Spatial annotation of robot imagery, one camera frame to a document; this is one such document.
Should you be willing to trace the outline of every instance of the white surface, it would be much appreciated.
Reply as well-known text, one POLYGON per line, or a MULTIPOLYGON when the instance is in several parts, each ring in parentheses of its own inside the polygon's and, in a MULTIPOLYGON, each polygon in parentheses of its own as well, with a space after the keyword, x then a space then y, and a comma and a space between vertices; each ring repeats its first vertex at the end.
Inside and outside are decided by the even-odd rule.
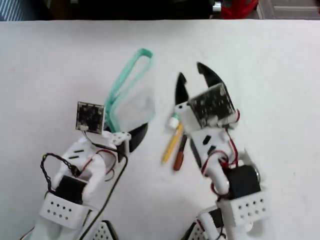
MULTIPOLYGON (((316 239, 319 29, 317 21, 1 22, 2 239, 33 226, 46 191, 42 155, 63 154, 80 136, 77 101, 103 103, 140 47, 154 53, 157 115, 105 211, 119 238, 179 240, 214 204, 189 147, 179 172, 173 159, 161 166, 176 78, 184 73, 191 95, 204 90, 200 61, 225 81, 247 147, 264 160, 278 239, 316 239)), ((59 163, 46 166, 52 176, 59 163)))

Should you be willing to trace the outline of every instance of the white plastic bracket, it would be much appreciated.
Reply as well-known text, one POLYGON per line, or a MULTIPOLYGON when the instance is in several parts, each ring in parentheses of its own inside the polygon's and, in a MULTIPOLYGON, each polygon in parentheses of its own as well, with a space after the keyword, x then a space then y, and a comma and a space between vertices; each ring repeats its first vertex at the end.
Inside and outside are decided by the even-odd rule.
POLYGON ((221 200, 216 204, 221 209, 225 225, 242 226, 271 215, 266 191, 234 200, 221 200))
POLYGON ((48 193, 40 210, 40 216, 64 227, 76 229, 85 220, 88 210, 86 206, 48 193))

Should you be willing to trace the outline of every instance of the red object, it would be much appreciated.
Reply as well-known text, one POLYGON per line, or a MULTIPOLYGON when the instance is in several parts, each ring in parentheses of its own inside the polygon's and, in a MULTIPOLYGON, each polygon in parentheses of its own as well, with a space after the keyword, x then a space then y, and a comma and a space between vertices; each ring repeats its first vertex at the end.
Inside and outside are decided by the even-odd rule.
POLYGON ((233 0, 230 8, 222 7, 222 17, 224 19, 244 19, 258 5, 259 0, 233 0))

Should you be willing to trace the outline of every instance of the marker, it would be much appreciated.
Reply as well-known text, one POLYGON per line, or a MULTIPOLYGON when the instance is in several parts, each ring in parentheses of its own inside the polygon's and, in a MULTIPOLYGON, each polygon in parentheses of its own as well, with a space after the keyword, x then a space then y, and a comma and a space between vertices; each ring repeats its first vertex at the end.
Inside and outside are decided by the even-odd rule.
POLYGON ((176 155, 176 158, 175 158, 175 162, 174 162, 174 165, 173 165, 173 170, 175 171, 179 171, 180 168, 181 168, 181 165, 184 161, 184 150, 185 150, 185 145, 186 145, 186 142, 187 142, 187 135, 186 134, 183 134, 182 136, 182 139, 181 139, 181 143, 180 143, 180 147, 179 147, 179 151, 176 155))
POLYGON ((162 158, 162 163, 163 164, 165 164, 169 160, 170 155, 171 155, 172 151, 174 150, 175 145, 176 145, 176 143, 177 143, 177 141, 179 139, 179 136, 182 133, 183 129, 184 129, 184 126, 181 123, 179 123, 178 128, 177 128, 177 130, 175 132, 175 135, 172 137, 171 142, 170 142, 168 148, 166 149, 166 152, 165 152, 165 154, 164 154, 164 156, 162 158))

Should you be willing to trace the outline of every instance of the perforated bracket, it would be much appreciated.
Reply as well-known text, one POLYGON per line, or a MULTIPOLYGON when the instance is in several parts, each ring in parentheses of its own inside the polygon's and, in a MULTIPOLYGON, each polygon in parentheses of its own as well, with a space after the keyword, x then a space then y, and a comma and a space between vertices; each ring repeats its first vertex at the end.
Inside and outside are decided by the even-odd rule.
POLYGON ((241 226, 271 215, 266 191, 256 192, 233 200, 217 202, 225 225, 241 226))
POLYGON ((102 221, 100 222, 100 225, 96 229, 93 240, 117 240, 113 237, 110 229, 108 228, 108 225, 106 222, 102 221))
POLYGON ((206 240, 204 231, 201 229, 200 225, 196 222, 193 229, 186 240, 206 240))
POLYGON ((40 216, 64 227, 76 229, 84 222, 87 212, 86 206, 48 193, 40 210, 40 216))
POLYGON ((131 140, 131 134, 128 132, 115 132, 109 136, 111 143, 118 146, 124 141, 131 140))

